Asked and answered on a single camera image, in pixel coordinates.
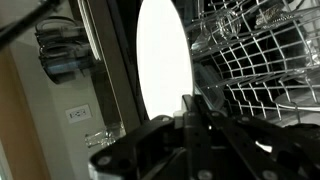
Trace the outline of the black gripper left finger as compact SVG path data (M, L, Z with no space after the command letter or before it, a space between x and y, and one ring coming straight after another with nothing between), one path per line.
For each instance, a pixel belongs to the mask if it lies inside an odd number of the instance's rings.
M184 114L192 115L193 97L191 95L182 96L182 111Z

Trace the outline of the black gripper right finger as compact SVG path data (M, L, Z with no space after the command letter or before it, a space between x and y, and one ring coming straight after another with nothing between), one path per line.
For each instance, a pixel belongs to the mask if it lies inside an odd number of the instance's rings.
M202 95L194 96L194 111L199 114L210 114L211 110Z

